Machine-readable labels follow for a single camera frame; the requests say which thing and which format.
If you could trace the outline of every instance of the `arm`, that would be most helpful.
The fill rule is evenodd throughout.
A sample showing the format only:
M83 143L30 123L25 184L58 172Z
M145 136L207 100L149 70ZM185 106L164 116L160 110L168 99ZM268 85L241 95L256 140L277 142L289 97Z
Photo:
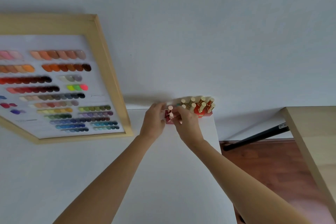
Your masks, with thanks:
M162 134L165 103L153 104L133 142L55 220L54 224L111 224L145 153Z
M310 224L289 203L230 162L205 141L197 115L180 106L173 112L176 115L173 122L182 141L209 169L246 223Z

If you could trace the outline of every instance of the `forearm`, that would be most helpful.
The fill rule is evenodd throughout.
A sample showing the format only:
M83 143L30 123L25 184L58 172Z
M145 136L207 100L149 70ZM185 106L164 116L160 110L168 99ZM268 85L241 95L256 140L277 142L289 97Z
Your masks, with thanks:
M207 141L189 148L208 167L246 223L310 223L289 203L222 156Z
M153 140L137 136L56 219L54 224L110 224Z

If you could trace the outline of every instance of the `wooden floor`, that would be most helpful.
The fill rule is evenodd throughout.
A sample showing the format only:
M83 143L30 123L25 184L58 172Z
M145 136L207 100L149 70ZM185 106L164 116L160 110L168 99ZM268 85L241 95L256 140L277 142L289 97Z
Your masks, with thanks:
M292 204L313 224L335 224L295 141L259 142L222 150L222 154ZM242 223L236 216L237 223Z

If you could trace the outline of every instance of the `person's left hand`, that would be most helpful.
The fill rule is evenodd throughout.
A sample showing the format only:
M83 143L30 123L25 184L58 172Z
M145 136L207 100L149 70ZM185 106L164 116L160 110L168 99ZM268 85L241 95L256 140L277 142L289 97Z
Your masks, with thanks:
M146 111L140 136L148 138L153 142L162 134L166 121L161 120L160 113L166 107L166 103L152 104Z

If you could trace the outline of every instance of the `wooden frame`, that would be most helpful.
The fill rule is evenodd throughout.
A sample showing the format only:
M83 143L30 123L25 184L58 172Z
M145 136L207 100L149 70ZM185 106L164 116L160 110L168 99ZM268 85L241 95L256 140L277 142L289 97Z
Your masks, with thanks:
M133 136L131 123L98 15L0 14L0 25L0 35L84 35L125 132L38 139L0 116L1 126L35 144Z

